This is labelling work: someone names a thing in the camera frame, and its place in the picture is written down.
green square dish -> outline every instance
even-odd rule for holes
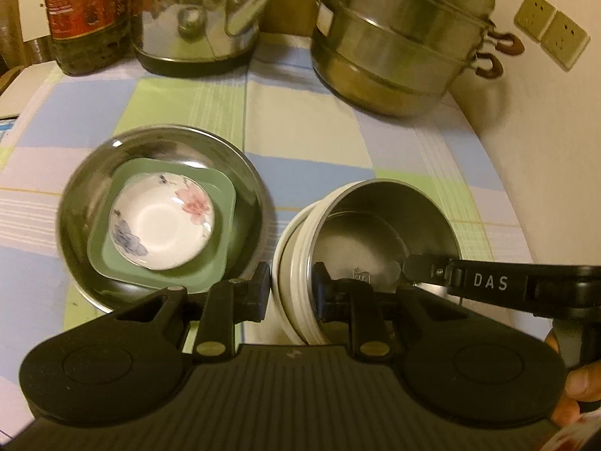
[[[127,261],[110,239],[110,209],[116,196],[133,177],[157,172],[187,176],[204,188],[214,206],[214,231],[207,246],[193,259],[177,268],[151,271]],[[236,190],[230,179],[218,170],[193,168],[179,163],[137,158],[121,165],[112,176],[109,191],[98,210],[88,241],[88,258],[101,275],[148,288],[185,286],[188,293],[204,292],[223,277],[227,264],[236,204]]]

blue flower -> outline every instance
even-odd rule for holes
[[[146,248],[140,244],[140,238],[131,233],[131,229],[123,219],[116,224],[113,230],[113,239],[128,254],[133,254],[134,256],[146,256],[148,254]]]

checkered tablecloth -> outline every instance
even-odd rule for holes
[[[322,85],[308,39],[281,35],[262,36],[248,69],[214,78],[156,77],[133,59],[79,78],[57,67],[1,133],[0,443],[29,419],[17,387],[25,354],[98,315],[56,250],[61,191],[111,135],[155,123],[214,132],[247,154],[276,206],[266,259],[303,207],[349,182],[386,177],[440,206],[465,258],[530,261],[503,185],[450,95],[414,119],[374,117]],[[503,309],[484,310],[510,322]]]

black plastic mount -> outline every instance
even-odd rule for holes
[[[350,353],[386,361],[417,400],[447,419],[511,428],[544,419],[566,378],[561,358],[533,337],[414,287],[380,294],[313,266],[321,322],[349,324]]]
[[[407,279],[446,286],[450,295],[554,319],[568,369],[601,360],[601,267],[519,265],[413,255]],[[590,412],[601,402],[580,402]]]
[[[166,402],[197,363],[234,357],[234,324],[262,321],[270,272],[228,280],[203,294],[166,288],[41,343],[19,381],[34,415],[71,425],[124,422]],[[199,321],[191,354],[182,352]]]

metal screw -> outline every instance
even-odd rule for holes
[[[390,346],[382,341],[368,341],[359,347],[365,356],[382,357],[390,352]]]
[[[217,341],[206,341],[196,346],[196,352],[201,356],[221,356],[225,352],[225,344]]]

